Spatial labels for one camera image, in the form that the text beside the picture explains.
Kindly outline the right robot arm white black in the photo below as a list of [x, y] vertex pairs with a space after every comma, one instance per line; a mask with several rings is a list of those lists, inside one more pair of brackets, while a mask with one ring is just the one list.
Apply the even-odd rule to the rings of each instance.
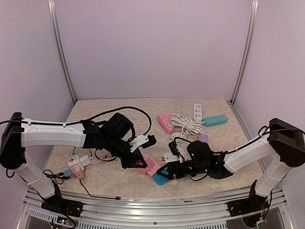
[[189, 142], [186, 148], [190, 160], [183, 160], [175, 141], [169, 148], [173, 158], [157, 170], [158, 175], [168, 180], [198, 174], [224, 179], [257, 160], [275, 155], [263, 175], [253, 182], [244, 200], [244, 208], [249, 212], [261, 206], [293, 168], [305, 163], [304, 131], [278, 118], [271, 119], [255, 138], [231, 151], [214, 152], [206, 142], [196, 140]]

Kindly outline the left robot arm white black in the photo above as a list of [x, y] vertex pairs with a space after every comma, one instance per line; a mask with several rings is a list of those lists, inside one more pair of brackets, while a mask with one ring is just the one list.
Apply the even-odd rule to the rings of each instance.
[[41, 198], [56, 212], [62, 212], [67, 202], [61, 197], [56, 182], [50, 180], [26, 153], [30, 146], [73, 146], [75, 148], [106, 150], [119, 158], [122, 168], [146, 168], [147, 164], [139, 150], [156, 144], [156, 138], [145, 132], [136, 135], [133, 123], [113, 109], [109, 120], [95, 122], [96, 116], [77, 122], [42, 122], [23, 118], [15, 112], [7, 125], [0, 143], [0, 164], [17, 173], [33, 187]]

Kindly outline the pink socket adapter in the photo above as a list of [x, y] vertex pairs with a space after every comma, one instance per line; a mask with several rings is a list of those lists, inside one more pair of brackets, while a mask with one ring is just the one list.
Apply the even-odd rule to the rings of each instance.
[[144, 160], [147, 164], [147, 167], [136, 168], [136, 171], [140, 174], [148, 174], [149, 176], [153, 177], [157, 173], [157, 170], [162, 167], [162, 161], [155, 156], [149, 158], [145, 157]]

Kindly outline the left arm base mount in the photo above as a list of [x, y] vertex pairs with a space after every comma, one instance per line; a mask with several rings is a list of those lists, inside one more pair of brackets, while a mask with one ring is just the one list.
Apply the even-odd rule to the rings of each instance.
[[52, 181], [55, 188], [54, 195], [43, 199], [41, 207], [43, 209], [61, 213], [62, 215], [68, 215], [79, 218], [82, 212], [83, 203], [80, 201], [64, 199], [61, 195], [58, 184]]

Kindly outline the small white plug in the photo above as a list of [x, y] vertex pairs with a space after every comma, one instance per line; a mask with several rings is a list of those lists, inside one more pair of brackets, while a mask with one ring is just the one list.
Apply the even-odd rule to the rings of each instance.
[[176, 162], [180, 161], [179, 157], [176, 155], [173, 155], [171, 153], [165, 153], [163, 157], [161, 157], [161, 160], [164, 161], [166, 164], [170, 162]]

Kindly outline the blue plug adapter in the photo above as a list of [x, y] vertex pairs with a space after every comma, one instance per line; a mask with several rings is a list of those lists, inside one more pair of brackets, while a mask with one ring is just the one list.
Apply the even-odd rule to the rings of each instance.
[[169, 179], [159, 175], [158, 173], [155, 173], [152, 178], [160, 186], [164, 185], [166, 182], [169, 181]]

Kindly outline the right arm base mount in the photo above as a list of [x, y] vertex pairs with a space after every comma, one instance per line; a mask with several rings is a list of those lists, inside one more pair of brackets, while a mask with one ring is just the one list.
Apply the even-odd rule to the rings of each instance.
[[255, 185], [257, 180], [251, 185], [249, 196], [239, 200], [229, 201], [227, 203], [228, 210], [231, 217], [245, 215], [267, 209], [269, 203], [267, 202], [267, 197], [262, 197], [256, 194]]

